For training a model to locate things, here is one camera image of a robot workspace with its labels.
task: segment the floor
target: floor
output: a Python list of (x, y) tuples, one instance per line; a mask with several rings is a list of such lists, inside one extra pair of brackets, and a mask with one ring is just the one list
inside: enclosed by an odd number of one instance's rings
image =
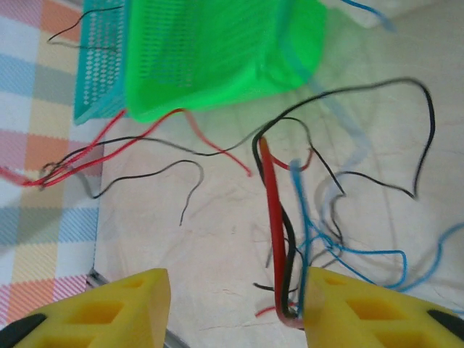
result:
[[(430, 264), (439, 235), (464, 220), (463, 15), (462, 1), (443, 1), (400, 18), (395, 22), (397, 34), (392, 34), (381, 28), (363, 30), (332, 13), (324, 62), (315, 76), (329, 89), (408, 75), (431, 90), (436, 137), (420, 177), (419, 200), (350, 178), (343, 182), (349, 197), (339, 204), (349, 245), (403, 249), (412, 277)], [(212, 141), (227, 147), (311, 93), (304, 87), (195, 117)], [(336, 101), (362, 126), (373, 145), (356, 170), (410, 189), (429, 127), (420, 91), (395, 86)], [(330, 105), (319, 102), (293, 116), (310, 126), (313, 142), (330, 166), (336, 169), (346, 162), (354, 145)], [(284, 162), (307, 156), (305, 135), (298, 127), (282, 123), (269, 133), (273, 154)], [(125, 120), (107, 138), (139, 134), (145, 128)], [(209, 151), (180, 115), (163, 124), (156, 136)], [(105, 152), (116, 146), (107, 146)], [(182, 226), (178, 225), (180, 213), (199, 175), (193, 165), (117, 183), (101, 199), (96, 270), (116, 280), (149, 268), (167, 268), (172, 288), (169, 328), (192, 347), (305, 347), (305, 335), (281, 325), (274, 314), (254, 317), (258, 309), (272, 304), (272, 294), (252, 285), (273, 285), (272, 268), (265, 269), (270, 247), (268, 212), (250, 143), (233, 153), (253, 169), (253, 177), (248, 178), (225, 156), (194, 157), (154, 144), (137, 144), (118, 160), (107, 162), (102, 187), (118, 176), (153, 172), (181, 159), (198, 161), (205, 180), (192, 196)], [(304, 174), (312, 207), (320, 201), (320, 183), (326, 178), (319, 161), (313, 161)], [(289, 174), (279, 170), (278, 183), (301, 239)], [(316, 211), (313, 217), (318, 219)], [(464, 308), (463, 247), (464, 233), (454, 236), (444, 248), (437, 274), (412, 294)], [(379, 283), (399, 275), (397, 260), (388, 257), (347, 256), (346, 261)], [(340, 265), (331, 269), (348, 274)]]

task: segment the wire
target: wire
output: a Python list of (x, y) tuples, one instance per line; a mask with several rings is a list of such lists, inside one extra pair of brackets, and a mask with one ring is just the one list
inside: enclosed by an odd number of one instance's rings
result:
[(187, 109), (183, 109), (183, 113), (185, 114), (188, 120), (188, 123), (190, 123), (191, 129), (194, 131), (196, 136), (198, 136), (206, 145), (211, 146), (213, 149), (218, 150), (221, 154), (224, 154), (225, 156), (235, 161), (238, 165), (240, 165), (242, 168), (245, 169), (246, 174), (249, 177), (252, 176), (252, 171), (246, 165), (244, 165), (241, 160), (239, 160), (237, 157), (233, 156), (232, 154), (229, 154), (226, 150), (221, 149), (218, 145), (212, 143), (208, 138), (204, 136), (204, 134), (200, 131), (198, 125), (196, 124), (196, 121), (190, 111), (188, 111)]
[[(297, 168), (297, 170), (299, 172), (304, 172), (310, 166), (311, 159), (312, 159), (313, 155), (314, 155), (314, 151), (312, 149), (310, 149), (310, 154), (309, 154), (309, 156), (308, 156), (308, 158), (306, 160), (306, 163), (303, 166)], [(283, 163), (279, 159), (275, 158), (272, 154), (271, 154), (271, 156), (272, 156), (272, 159), (273, 159), (273, 162), (274, 162), (275, 165), (278, 165), (280, 168), (290, 171), (290, 166), (289, 165), (286, 165), (285, 163)]]
[[(258, 284), (258, 283), (253, 283), (253, 285), (256, 286), (257, 288), (261, 289), (261, 290), (274, 291), (274, 288), (272, 286), (261, 285), (261, 284)], [(291, 294), (292, 292), (295, 292), (297, 290), (298, 290), (298, 288), (292, 289), (292, 290), (289, 291), (289, 293)]]
[[(161, 117), (158, 121), (156, 121), (155, 123), (153, 123), (153, 125), (151, 125), (144, 133), (142, 133), (139, 138), (143, 138), (144, 136), (148, 136), (150, 133), (152, 133), (153, 131), (155, 131), (162, 122), (164, 122), (166, 119), (168, 119), (171, 115), (174, 115), (175, 113), (178, 113), (178, 112), (184, 112), (185, 109), (174, 109), (173, 111), (170, 111), (168, 112), (166, 115), (164, 115), (163, 117)], [(118, 115), (117, 115), (117, 119), (120, 120), (120, 118), (125, 114), (125, 111), (123, 110), (122, 112), (120, 112)], [(104, 131), (102, 131), (99, 136), (103, 136), (105, 131), (108, 131), (109, 128), (111, 127), (105, 127), (104, 128)], [(131, 141), (128, 141), (127, 143), (125, 143), (124, 145), (122, 145), (121, 147), (117, 148), (116, 150), (114, 150), (112, 153), (110, 154), (107, 154), (106, 156), (103, 156), (103, 157), (100, 157), (98, 159), (95, 159), (93, 161), (90, 161), (90, 162), (87, 162), (83, 165), (80, 165), (78, 166), (77, 168), (74, 168), (70, 171), (68, 171), (67, 173), (63, 174), (62, 176), (58, 177), (58, 178), (55, 178), (54, 180), (51, 180), (51, 181), (45, 181), (42, 186), (44, 187), (48, 187), (48, 186), (53, 186), (53, 185), (56, 185), (57, 183), (59, 183), (60, 181), (63, 181), (64, 179), (70, 177), (71, 175), (77, 173), (77, 172), (80, 172), (88, 167), (92, 167), (94, 165), (97, 165), (99, 163), (103, 163), (103, 162), (106, 162), (107, 160), (110, 160), (112, 159), (113, 157), (116, 157), (118, 154), (120, 154), (122, 151), (126, 150), (129, 146), (132, 146), (133, 144), (135, 144), (136, 142), (138, 141), (138, 138), (135, 138)], [(88, 146), (93, 148), (94, 146), (94, 143), (95, 141), (93, 141), (91, 143), (91, 145)]]
[[(392, 184), (388, 184), (388, 183), (383, 183), (381, 181), (378, 181), (377, 179), (375, 178), (372, 178), (366, 174), (363, 174), (363, 173), (358, 173), (358, 172), (353, 172), (353, 171), (342, 171), (342, 172), (338, 172), (336, 173), (334, 176), (336, 178), (338, 178), (339, 176), (341, 175), (356, 175), (356, 176), (360, 176), (361, 178), (365, 178), (365, 179), (368, 179), (369, 181), (372, 181), (374, 182), (375, 184), (378, 184), (380, 186), (383, 186), (383, 187), (387, 187), (389, 189), (395, 189), (397, 191), (401, 191), (403, 192), (404, 194), (407, 194), (410, 198), (413, 198), (413, 199), (417, 199), (418, 198), (418, 184), (419, 184), (419, 179), (420, 179), (420, 176), (421, 176), (421, 172), (422, 172), (422, 169), (423, 169), (423, 165), (425, 163), (425, 160), (426, 160), (426, 156), (428, 154), (428, 151), (431, 147), (431, 144), (432, 144), (432, 141), (434, 139), (434, 134), (435, 134), (435, 130), (436, 130), (436, 125), (435, 125), (435, 113), (434, 113), (434, 106), (433, 106), (433, 102), (432, 102), (432, 99), (431, 99), (431, 95), (428, 91), (428, 89), (422, 84), (420, 83), (419, 81), (416, 81), (416, 80), (413, 80), (413, 81), (409, 81), (409, 82), (413, 82), (413, 84), (419, 86), (425, 97), (426, 97), (426, 101), (427, 101), (427, 105), (428, 105), (428, 114), (429, 114), (429, 122), (430, 122), (430, 128), (429, 128), (429, 135), (428, 135), (428, 138), (427, 138), (427, 142), (426, 142), (426, 145), (424, 147), (424, 150), (420, 156), (420, 159), (418, 161), (418, 165), (416, 167), (416, 171), (415, 171), (415, 175), (414, 175), (414, 178), (413, 178), (413, 189), (412, 191), (408, 191), (407, 189), (405, 188), (402, 188), (400, 186), (396, 186), (396, 185), (392, 185)], [(339, 234), (340, 238), (341, 238), (341, 231), (340, 231), (340, 227), (338, 225), (338, 223), (336, 222), (336, 219), (335, 219), (335, 215), (336, 215), (336, 203), (340, 200), (340, 198), (342, 197), (345, 197), (346, 196), (346, 193), (344, 191), (341, 191), (341, 194), (335, 196), (331, 202), (330, 202), (330, 206), (331, 206), (331, 219), (332, 219), (332, 223), (333, 225), (335, 226), (336, 230), (337, 230), (337, 234)], [(324, 225), (328, 226), (327, 222), (324, 220), (324, 217), (323, 217), (323, 221), (325, 222)], [(386, 288), (389, 288), (389, 289), (393, 289), (393, 288), (398, 288), (400, 287), (405, 281), (406, 281), (406, 278), (407, 278), (407, 258), (406, 258), (406, 254), (401, 251), (401, 250), (381, 250), (381, 251), (361, 251), (361, 250), (356, 250), (356, 249), (350, 249), (350, 248), (347, 248), (345, 246), (340, 246), (340, 245), (337, 245), (336, 243), (334, 243), (330, 237), (328, 237), (326, 234), (322, 233), (319, 229), (315, 228), (316, 231), (318, 232), (318, 237), (314, 238), (311, 240), (311, 242), (314, 242), (314, 240), (316, 240), (317, 238), (321, 238), (322, 240), (324, 240), (325, 244), (326, 244), (326, 250), (328, 252), (330, 252), (334, 258), (339, 261), (344, 267), (348, 268), (349, 270), (351, 270), (354, 274), (356, 274), (357, 276), (361, 277), (363, 280), (369, 282), (369, 283), (374, 283), (372, 280), (370, 280), (368, 277), (365, 277), (363, 274), (359, 273), (358, 271), (356, 271), (354, 268), (352, 268), (351, 266), (349, 266), (348, 264), (346, 264), (341, 258), (340, 256), (338, 255), (335, 255), (334, 254), (334, 248), (337, 248), (339, 249), (340, 251), (346, 251), (346, 252), (351, 252), (351, 253), (354, 253), (354, 254), (369, 254), (369, 255), (375, 255), (375, 254), (400, 254), (402, 256), (402, 260), (403, 260), (403, 272), (402, 272), (402, 276), (400, 278), (400, 280), (398, 282), (396, 282), (395, 284), (392, 284), (392, 285), (388, 285), (388, 286), (385, 286)], [(442, 241), (439, 243), (439, 258), (441, 257), (441, 247), (442, 247)], [(436, 265), (433, 265), (433, 267), (431, 268), (431, 272), (432, 273), (427, 273), (424, 275), (424, 277), (426, 277), (426, 279), (428, 277), (431, 276), (431, 274), (433, 274), (434, 270), (436, 270)], [(420, 278), (418, 280), (418, 283), (422, 283), (424, 280), (422, 278)]]
[(304, 243), (304, 257), (302, 263), (302, 274), (301, 274), (301, 291), (299, 292), (298, 296), (298, 306), (297, 306), (297, 313), (298, 315), (302, 314), (303, 304), (305, 303), (305, 289), (306, 289), (306, 277), (307, 277), (307, 270), (308, 270), (308, 262), (310, 260), (310, 250), (311, 244), (309, 240), (311, 239), (311, 226), (308, 223), (310, 221), (309, 217), (309, 205), (306, 199), (305, 188), (303, 186), (302, 177), (301, 177), (301, 170), (299, 170), (299, 161), (293, 160), (290, 162), (290, 170), (291, 170), (291, 178), (293, 179), (294, 188), (299, 197), (299, 209), (300, 213), (303, 217), (303, 231), (304, 231), (304, 238), (306, 243)]
[(443, 256), (443, 244), (445, 241), (457, 233), (458, 231), (461, 231), (464, 229), (464, 223), (458, 223), (450, 228), (448, 228), (438, 239), (438, 246), (436, 248), (436, 254), (435, 254), (435, 260), (430, 269), (424, 273), (420, 278), (416, 279), (412, 283), (406, 285), (405, 287), (398, 289), (400, 292), (406, 292), (414, 289), (415, 287), (421, 285), (422, 283), (425, 283), (428, 281), (433, 274), (435, 274), (436, 270), (438, 270), (438, 267), (440, 266), (440, 262), (442, 261), (442, 256)]
[(190, 192), (188, 193), (187, 195), (187, 198), (186, 198), (186, 203), (182, 209), (182, 213), (181, 213), (181, 220), (179, 221), (179, 226), (182, 226), (182, 222), (183, 222), (183, 216), (185, 215), (185, 212), (187, 210), (187, 208), (189, 207), (189, 203), (190, 203), (190, 198), (191, 196), (194, 194), (194, 192), (199, 188), (199, 186), (203, 183), (203, 180), (204, 180), (204, 169), (203, 167), (198, 163), (198, 162), (195, 162), (195, 161), (191, 161), (189, 159), (182, 159), (180, 161), (176, 161), (176, 162), (173, 162), (171, 163), (170, 165), (167, 165), (166, 167), (162, 168), (161, 170), (158, 170), (156, 172), (153, 172), (153, 173), (148, 173), (148, 174), (142, 174), (142, 175), (129, 175), (129, 176), (121, 176), (119, 178), (116, 178), (114, 179), (111, 183), (109, 183), (107, 185), (107, 187), (105, 187), (103, 190), (101, 190), (98, 194), (96, 195), (93, 195), (92, 192), (91, 192), (91, 188), (90, 188), (90, 185), (86, 179), (86, 177), (84, 176), (84, 174), (78, 172), (78, 177), (81, 179), (81, 181), (83, 182), (83, 185), (84, 185), (84, 188), (86, 190), (86, 193), (88, 194), (88, 196), (90, 196), (92, 199), (98, 199), (99, 197), (103, 196), (105, 193), (108, 192), (108, 190), (115, 184), (117, 183), (118, 181), (123, 181), (123, 180), (130, 180), (130, 179), (140, 179), (140, 178), (149, 178), (149, 177), (152, 177), (152, 176), (155, 176), (155, 175), (158, 175), (158, 174), (161, 174), (163, 172), (165, 172), (166, 170), (176, 166), (176, 165), (179, 165), (181, 163), (191, 163), (192, 165), (196, 165), (199, 169), (199, 179), (198, 179), (198, 182), (195, 184), (195, 186), (190, 190)]
[(60, 174), (63, 170), (69, 168), (72, 166), (73, 163), (77, 162), (78, 160), (82, 159), (85, 157), (87, 154), (89, 154), (95, 146), (98, 144), (98, 141), (105, 136), (106, 133), (122, 118), (124, 117), (126, 111), (125, 109), (121, 110), (116, 117), (112, 118), (111, 121), (100, 131), (100, 133), (96, 136), (96, 138), (85, 148), (83, 148), (83, 151), (76, 152), (76, 156), (71, 157), (68, 161), (64, 161), (63, 159), (57, 163), (50, 171), (48, 175), (46, 175), (43, 178), (43, 183), (47, 182), (48, 180), (52, 179), (53, 177), (57, 176)]
[[(295, 304), (293, 302), (290, 302), (289, 303), (291, 306), (294, 306)], [(263, 308), (262, 310), (259, 310), (257, 311), (254, 316), (256, 318), (266, 314), (266, 313), (269, 313), (269, 312), (272, 312), (273, 310), (276, 310), (276, 306), (270, 306), (270, 307), (266, 307), (266, 308)]]
[(385, 29), (388, 31), (396, 31), (394, 28), (394, 25), (390, 20), (384, 15), (382, 12), (378, 11), (377, 9), (374, 9), (373, 7), (360, 4), (359, 2), (353, 1), (353, 0), (342, 0), (345, 4), (348, 4), (353, 7), (357, 7), (358, 9), (364, 9), (365, 11), (368, 11), (372, 14), (374, 14), (382, 23)]
[[(284, 286), (283, 273), (286, 267), (286, 253), (285, 245), (283, 241), (283, 209), (278, 197), (277, 181), (276, 174), (274, 172), (272, 157), (270, 156), (269, 147), (266, 139), (264, 137), (259, 138), (260, 142), (260, 151), (262, 156), (262, 176), (266, 187), (266, 192), (268, 196), (268, 206), (269, 206), (269, 220), (270, 220), (270, 232), (272, 237), (273, 244), (273, 254), (274, 254), (274, 300), (275, 300), (275, 311), (279, 320), (287, 326), (292, 328), (302, 328), (302, 321), (299, 320), (294, 314), (289, 313), (289, 289)], [(295, 241), (290, 239), (289, 236), (289, 246), (291, 246)]]
[(55, 42), (55, 41), (52, 41), (54, 38), (62, 35), (63, 33), (66, 33), (67, 31), (69, 30), (72, 30), (74, 29), (75, 27), (77, 27), (80, 23), (80, 21), (86, 16), (86, 15), (89, 15), (91, 13), (94, 13), (94, 12), (108, 12), (108, 11), (114, 11), (116, 9), (122, 9), (124, 6), (116, 6), (116, 7), (109, 7), (107, 9), (91, 9), (91, 10), (88, 10), (86, 12), (84, 12), (78, 19), (78, 21), (76, 23), (74, 23), (73, 25), (71, 25), (70, 27), (64, 29), (64, 30), (61, 30), (60, 32), (50, 36), (50, 38), (46, 41), (48, 44), (50, 45), (60, 45), (60, 46), (65, 46), (65, 47), (70, 47), (71, 49), (102, 49), (102, 50), (109, 50), (109, 51), (116, 51), (116, 48), (115, 47), (90, 47), (90, 46), (80, 46), (80, 45), (72, 45), (71, 43), (67, 43), (67, 42), (62, 42), (62, 41), (58, 41), (58, 42)]
[[(343, 88), (337, 88), (337, 89), (334, 89), (334, 90), (331, 90), (331, 91), (325, 91), (325, 92), (320, 93), (320, 94), (315, 95), (315, 96), (311, 96), (310, 98), (302, 100), (301, 102), (299, 102), (299, 103), (297, 103), (295, 105), (292, 105), (288, 109), (284, 110), (280, 115), (275, 117), (273, 120), (269, 121), (268, 124), (265, 125), (254, 136), (253, 141), (252, 141), (252, 152), (253, 152), (253, 157), (254, 157), (254, 160), (256, 162), (258, 172), (260, 173), (260, 177), (263, 180), (263, 182), (264, 182), (264, 177), (263, 177), (263, 172), (262, 172), (262, 162), (261, 162), (260, 156), (258, 154), (258, 150), (257, 150), (258, 141), (259, 141), (259, 139), (261, 137), (264, 136), (266, 131), (271, 129), (280, 120), (284, 119), (288, 114), (290, 114), (294, 110), (296, 110), (296, 109), (298, 109), (298, 108), (300, 108), (300, 107), (302, 107), (302, 106), (304, 106), (306, 104), (315, 102), (317, 100), (324, 99), (324, 98), (326, 98), (328, 96), (333, 96), (333, 95), (337, 95), (337, 94), (346, 94), (346, 93), (357, 93), (357, 92), (361, 92), (361, 91), (369, 91), (369, 90), (374, 90), (374, 89), (377, 89), (377, 88), (382, 88), (382, 87), (385, 87), (385, 86), (390, 86), (390, 85), (400, 84), (400, 83), (419, 86), (423, 90), (424, 94), (426, 95), (426, 99), (427, 99), (427, 102), (428, 102), (428, 105), (429, 105), (431, 115), (434, 115), (433, 104), (431, 103), (431, 97), (430, 97), (430, 93), (428, 92), (428, 89), (419, 80), (417, 80), (415, 78), (409, 78), (409, 77), (393, 78), (393, 79), (384, 80), (384, 81), (381, 81), (381, 82), (378, 82), (378, 83), (365, 84), (365, 85), (361, 85), (361, 86), (348, 86), (348, 87), (343, 87)], [(322, 156), (320, 156), (320, 154), (318, 154), (316, 151), (315, 151), (315, 153), (320, 158), (321, 162), (323, 162), (323, 164), (326, 166), (326, 168), (330, 169), (330, 167), (327, 165), (327, 163), (323, 160)], [(423, 164), (424, 159), (425, 159), (425, 155), (423, 154), (423, 156), (421, 157), (420, 163), (422, 162), (422, 164)], [(329, 172), (331, 173), (331, 177), (334, 179), (334, 182), (339, 187), (340, 192), (344, 193), (344, 190), (341, 187), (341, 185), (339, 184), (339, 182), (336, 179), (335, 175), (333, 175), (331, 170), (329, 170)], [(293, 261), (294, 261), (294, 257), (295, 257), (295, 254), (296, 254), (295, 250), (296, 250), (297, 247), (296, 247), (296, 242), (295, 242), (294, 229), (293, 229), (293, 226), (291, 225), (291, 221), (290, 221), (288, 215), (286, 214), (285, 209), (282, 206), (281, 206), (281, 209), (282, 209), (283, 224), (285, 226), (287, 236), (289, 238), (289, 251), (287, 253), (286, 267), (285, 267), (285, 270), (284, 270), (283, 284), (282, 284), (283, 291), (282, 291), (281, 304), (284, 305), (284, 304), (286, 304), (288, 302), (288, 290), (289, 290), (289, 284), (290, 284), (290, 279), (291, 279), (291, 271), (293, 269)], [(296, 313), (292, 312), (288, 308), (288, 305), (283, 306), (283, 310), (284, 310), (284, 314), (286, 315), (287, 318), (295, 318), (296, 317)]]
[[(237, 162), (240, 166), (242, 166), (248, 176), (251, 175), (251, 170), (246, 166), (244, 165), (239, 159), (237, 159), (236, 157), (234, 157), (232, 154), (229, 154), (226, 152), (226, 150), (223, 150), (221, 149), (219, 146), (215, 145), (214, 143), (212, 143), (210, 140), (208, 140), (204, 135), (203, 133), (200, 131), (200, 129), (198, 128), (198, 125), (196, 124), (195, 122), (195, 119), (193, 118), (193, 115), (187, 110), (187, 109), (184, 109), (184, 108), (179, 108), (179, 109), (174, 109), (173, 111), (171, 112), (168, 112), (166, 115), (164, 115), (163, 117), (161, 117), (158, 121), (156, 121), (155, 123), (153, 123), (152, 126), (150, 126), (144, 133), (142, 133), (140, 136), (138, 137), (135, 137), (133, 138), (132, 140), (130, 140), (129, 142), (127, 142), (126, 144), (122, 145), (121, 147), (119, 147), (118, 149), (114, 150), (111, 154), (108, 154), (106, 156), (103, 156), (101, 158), (98, 158), (98, 159), (95, 159), (94, 161), (91, 161), (91, 162), (88, 162), (88, 163), (85, 163), (83, 165), (80, 165), (79, 167), (77, 168), (74, 168), (70, 171), (68, 171), (67, 173), (63, 174), (62, 176), (58, 177), (58, 178), (55, 178), (54, 180), (51, 180), (51, 181), (47, 181), (49, 178), (53, 178), (53, 176), (55, 176), (55, 172), (52, 170), (52, 172), (47, 176), (45, 177), (39, 184), (43, 187), (48, 187), (48, 186), (52, 186), (52, 185), (55, 185), (57, 183), (59, 183), (60, 181), (63, 181), (64, 179), (68, 178), (69, 176), (81, 171), (81, 170), (84, 170), (86, 169), (87, 167), (91, 167), (91, 166), (94, 166), (96, 164), (99, 164), (99, 163), (103, 163), (103, 162), (106, 162), (107, 160), (110, 160), (112, 159), (113, 157), (117, 156), (119, 153), (121, 153), (122, 151), (124, 151), (125, 149), (127, 149), (129, 146), (133, 145), (134, 143), (136, 143), (137, 141), (139, 141), (141, 138), (144, 138), (145, 136), (149, 135), (150, 133), (154, 132), (162, 122), (164, 122), (166, 119), (168, 119), (171, 115), (174, 115), (175, 113), (178, 113), (178, 112), (183, 112), (184, 115), (186, 116), (188, 122), (190, 123), (192, 129), (194, 130), (195, 134), (203, 141), (205, 142), (207, 145), (211, 146), (212, 148), (214, 149), (217, 149), (221, 154), (225, 154), (227, 155), (228, 157), (230, 157), (232, 160), (234, 160), (235, 162)], [(123, 115), (125, 114), (125, 110), (123, 110), (122, 112), (120, 112), (118, 114), (118, 116), (112, 120), (112, 122), (107, 125), (107, 127), (105, 127), (105, 129), (99, 134), (99, 136), (86, 148), (86, 150), (84, 150), (84, 152), (89, 152), (91, 151), (97, 144), (97, 141), (115, 124), (116, 121), (118, 121)], [(83, 157), (83, 153), (79, 154), (78, 156), (76, 156), (78, 158), (81, 158)], [(68, 160), (65, 164), (70, 164), (72, 162), (75, 162), (76, 161), (76, 157), (73, 157), (72, 159)]]

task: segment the checkered tablecloth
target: checkered tablecloth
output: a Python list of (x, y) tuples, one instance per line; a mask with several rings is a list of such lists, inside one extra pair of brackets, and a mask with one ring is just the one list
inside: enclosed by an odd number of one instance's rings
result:
[[(0, 165), (37, 178), (101, 129), (72, 122), (78, 50), (46, 43), (79, 17), (52, 0), (0, 1)], [(79, 35), (77, 27), (59, 39), (76, 44)], [(101, 168), (86, 174), (98, 189)], [(0, 181), (0, 328), (84, 290), (98, 214), (76, 178), (42, 192)]]

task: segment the green plastic basket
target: green plastic basket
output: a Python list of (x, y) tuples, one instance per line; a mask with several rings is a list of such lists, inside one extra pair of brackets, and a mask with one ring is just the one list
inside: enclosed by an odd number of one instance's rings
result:
[(137, 0), (128, 31), (125, 95), (131, 117), (211, 109), (299, 87), (284, 54), (312, 72), (326, 8), (316, 0)]

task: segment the plastic basket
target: plastic basket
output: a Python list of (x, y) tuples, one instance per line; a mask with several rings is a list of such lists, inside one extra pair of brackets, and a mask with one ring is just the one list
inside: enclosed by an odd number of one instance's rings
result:
[(125, 47), (130, 0), (85, 0), (83, 12), (92, 9), (121, 9), (87, 14), (82, 21), (79, 67), (75, 89), (74, 122), (114, 117), (125, 107)]
[(142, 122), (300, 86), (282, 40), (311, 72), (322, 54), (316, 0), (137, 0), (130, 11), (125, 93)]

